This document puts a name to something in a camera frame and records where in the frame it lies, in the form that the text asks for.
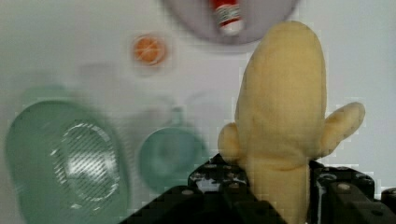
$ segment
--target small bottle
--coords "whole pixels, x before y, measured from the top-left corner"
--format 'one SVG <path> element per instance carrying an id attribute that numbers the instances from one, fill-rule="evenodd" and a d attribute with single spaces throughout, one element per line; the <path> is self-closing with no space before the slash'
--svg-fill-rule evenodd
<path id="1" fill-rule="evenodd" d="M 210 0 L 217 24 L 225 35 L 238 35 L 244 28 L 238 0 Z"/>

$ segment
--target green bowl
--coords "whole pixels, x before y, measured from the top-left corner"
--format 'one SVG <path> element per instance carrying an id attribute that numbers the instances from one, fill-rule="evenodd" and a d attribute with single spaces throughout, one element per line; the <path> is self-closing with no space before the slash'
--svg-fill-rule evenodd
<path id="1" fill-rule="evenodd" d="M 128 216 L 119 141 L 80 105 L 47 101 L 24 109 L 8 131 L 6 157 L 28 224 L 116 224 Z"/>

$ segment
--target white table surface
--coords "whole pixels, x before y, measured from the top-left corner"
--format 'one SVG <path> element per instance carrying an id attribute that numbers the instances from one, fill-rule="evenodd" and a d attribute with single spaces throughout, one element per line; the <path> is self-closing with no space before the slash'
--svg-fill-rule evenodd
<path id="1" fill-rule="evenodd" d="M 327 63 L 328 114 L 353 101 L 366 107 L 359 130 L 320 161 L 370 175 L 375 180 L 376 198 L 383 189 L 396 187 L 394 8 L 394 0 L 302 0 L 289 18 L 310 26 L 321 41 Z M 149 77 L 134 68 L 128 54 L 133 37 L 148 31 L 168 35 L 174 47 L 170 67 Z M 131 103 L 129 94 L 134 88 L 172 97 L 179 105 L 186 104 L 194 94 L 210 92 L 206 99 L 216 102 L 218 110 L 200 119 L 203 125 L 204 119 L 217 121 L 210 129 L 199 128 L 207 131 L 204 134 L 210 136 L 207 141 L 215 153 L 220 128 L 233 120 L 240 81 L 256 45 L 225 48 L 197 39 L 164 10 L 159 0 L 2 0 L 1 99 L 4 102 L 8 91 L 22 88 L 11 85 L 14 77 L 50 74 L 72 88 L 81 84 L 82 66 L 110 64 L 117 70 L 111 85 L 118 85 L 117 80 L 123 87 L 121 96 L 108 96 L 111 106 Z M 104 91 L 114 86 L 98 80 L 103 85 L 90 88 L 107 97 Z M 0 205 L 0 222 L 21 223 L 10 196 L 4 157 L 0 158 L 0 201 L 9 202 L 9 206 Z"/>

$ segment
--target plush banana toy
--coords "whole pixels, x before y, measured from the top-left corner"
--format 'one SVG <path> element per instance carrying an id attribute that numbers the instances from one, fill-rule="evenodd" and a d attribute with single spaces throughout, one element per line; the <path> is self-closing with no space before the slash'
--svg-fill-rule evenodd
<path id="1" fill-rule="evenodd" d="M 326 71 L 317 36 L 297 21 L 274 26 L 244 74 L 235 123 L 219 134 L 220 155 L 243 168 L 251 190 L 289 224 L 305 223 L 311 160 L 353 134 L 364 107 L 352 103 L 325 119 Z"/>

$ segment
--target orange toy fruit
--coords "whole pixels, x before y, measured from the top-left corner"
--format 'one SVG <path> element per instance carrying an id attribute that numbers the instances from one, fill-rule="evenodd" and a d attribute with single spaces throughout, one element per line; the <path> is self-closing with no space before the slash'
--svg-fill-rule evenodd
<path id="1" fill-rule="evenodd" d="M 164 41 L 155 35 L 139 36 L 133 46 L 134 58 L 146 65 L 156 65 L 165 59 Z"/>

